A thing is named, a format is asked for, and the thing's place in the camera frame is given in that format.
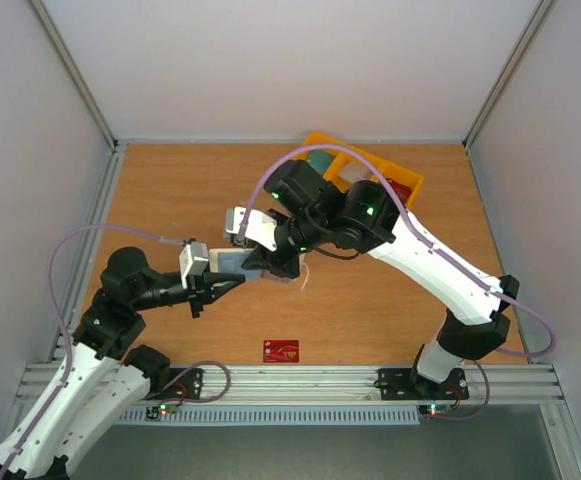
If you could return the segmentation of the red VIP card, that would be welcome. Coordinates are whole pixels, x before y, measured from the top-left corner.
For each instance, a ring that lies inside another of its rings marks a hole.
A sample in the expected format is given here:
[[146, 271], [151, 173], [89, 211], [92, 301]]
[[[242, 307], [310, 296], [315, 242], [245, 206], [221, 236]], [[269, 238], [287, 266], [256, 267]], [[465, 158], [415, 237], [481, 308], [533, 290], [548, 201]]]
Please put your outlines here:
[[298, 363], [300, 344], [298, 340], [264, 340], [262, 348], [264, 363]]

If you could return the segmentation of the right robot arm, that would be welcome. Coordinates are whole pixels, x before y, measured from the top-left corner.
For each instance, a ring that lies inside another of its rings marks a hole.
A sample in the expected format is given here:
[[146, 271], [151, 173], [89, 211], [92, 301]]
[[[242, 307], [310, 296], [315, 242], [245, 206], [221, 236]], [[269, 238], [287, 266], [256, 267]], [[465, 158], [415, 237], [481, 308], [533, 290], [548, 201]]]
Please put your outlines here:
[[462, 361], [480, 360], [506, 341], [504, 312], [518, 280], [488, 275], [458, 256], [397, 205], [394, 191], [370, 180], [341, 191], [304, 160], [285, 162], [264, 189], [282, 211], [236, 207], [226, 217], [232, 243], [251, 250], [244, 269], [295, 279], [301, 255], [332, 244], [399, 270], [445, 305], [443, 325], [410, 373], [419, 397], [437, 394]]

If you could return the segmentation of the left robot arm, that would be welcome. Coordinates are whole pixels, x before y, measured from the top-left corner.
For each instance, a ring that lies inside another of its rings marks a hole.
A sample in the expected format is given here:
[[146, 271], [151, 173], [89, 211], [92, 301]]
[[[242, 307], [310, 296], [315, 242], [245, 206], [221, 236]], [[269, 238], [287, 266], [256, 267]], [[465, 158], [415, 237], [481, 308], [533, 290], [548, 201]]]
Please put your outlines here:
[[142, 311], [186, 303], [193, 317], [246, 278], [210, 268], [207, 247], [187, 245], [176, 272], [152, 269], [136, 247], [116, 250], [61, 365], [0, 444], [0, 479], [68, 479], [122, 413], [171, 386], [170, 360], [134, 344]]

